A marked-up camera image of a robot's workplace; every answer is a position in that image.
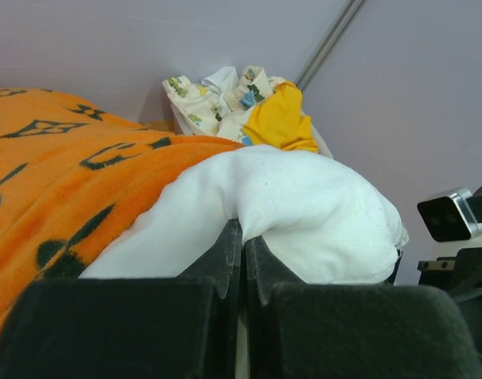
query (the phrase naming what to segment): orange blanket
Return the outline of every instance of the orange blanket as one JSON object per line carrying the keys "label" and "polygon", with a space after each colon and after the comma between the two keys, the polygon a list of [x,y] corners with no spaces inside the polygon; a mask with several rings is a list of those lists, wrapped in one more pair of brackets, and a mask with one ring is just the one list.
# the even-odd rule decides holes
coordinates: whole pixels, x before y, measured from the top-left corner
{"label": "orange blanket", "polygon": [[78,277],[182,171],[237,147],[64,93],[0,89],[0,328],[32,280]]}

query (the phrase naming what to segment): purple wall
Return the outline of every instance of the purple wall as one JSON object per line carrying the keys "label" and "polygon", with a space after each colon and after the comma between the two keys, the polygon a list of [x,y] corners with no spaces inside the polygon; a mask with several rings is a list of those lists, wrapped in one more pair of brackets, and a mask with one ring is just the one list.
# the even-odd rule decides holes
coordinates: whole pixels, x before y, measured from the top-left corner
{"label": "purple wall", "polygon": [[0,87],[74,92],[169,116],[160,83],[226,65],[294,80],[345,0],[0,0]]}
{"label": "purple wall", "polygon": [[400,209],[410,243],[398,282],[415,283],[436,247],[416,204],[482,184],[482,0],[367,0],[304,110],[334,157]]}

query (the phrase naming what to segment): white cloth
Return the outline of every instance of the white cloth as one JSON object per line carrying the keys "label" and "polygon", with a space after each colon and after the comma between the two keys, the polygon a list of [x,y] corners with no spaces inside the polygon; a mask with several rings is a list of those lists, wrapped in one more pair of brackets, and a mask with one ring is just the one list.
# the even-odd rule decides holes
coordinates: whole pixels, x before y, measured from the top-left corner
{"label": "white cloth", "polygon": [[243,242],[262,235],[308,283],[379,283],[408,240],[397,209],[352,169],[258,145],[184,171],[81,277],[177,276],[234,218]]}

